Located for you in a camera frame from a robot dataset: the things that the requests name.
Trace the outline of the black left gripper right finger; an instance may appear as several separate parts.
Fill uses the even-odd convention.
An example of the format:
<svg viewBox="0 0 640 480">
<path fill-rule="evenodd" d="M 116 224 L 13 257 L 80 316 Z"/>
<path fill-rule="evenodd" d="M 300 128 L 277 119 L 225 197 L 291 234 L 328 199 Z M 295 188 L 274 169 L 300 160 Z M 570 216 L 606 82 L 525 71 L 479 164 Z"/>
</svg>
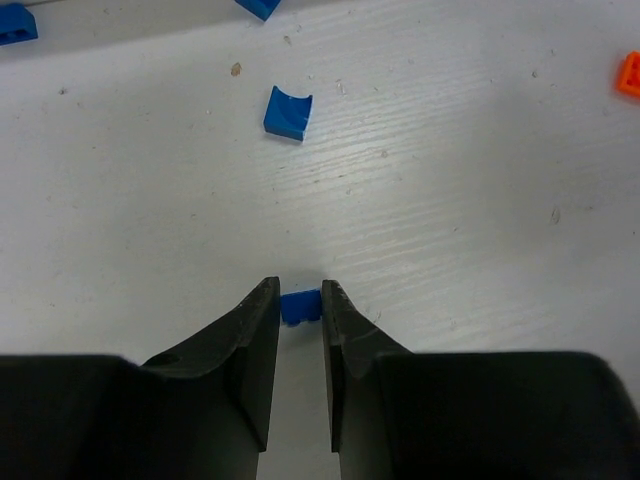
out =
<svg viewBox="0 0 640 480">
<path fill-rule="evenodd" d="M 639 416 L 584 352 L 413 353 L 321 287 L 331 448 L 345 479 L 635 479 Z"/>
</svg>

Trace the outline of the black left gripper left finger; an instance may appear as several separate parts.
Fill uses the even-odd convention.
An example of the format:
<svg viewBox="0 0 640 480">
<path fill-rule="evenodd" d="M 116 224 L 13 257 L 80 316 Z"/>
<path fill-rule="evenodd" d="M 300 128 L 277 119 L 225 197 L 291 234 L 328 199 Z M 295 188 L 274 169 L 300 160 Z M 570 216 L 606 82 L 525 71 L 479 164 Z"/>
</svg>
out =
<svg viewBox="0 0 640 480">
<path fill-rule="evenodd" d="M 266 449 L 280 283 L 143 364 L 1 359 L 5 479 L 252 479 Z"/>
</svg>

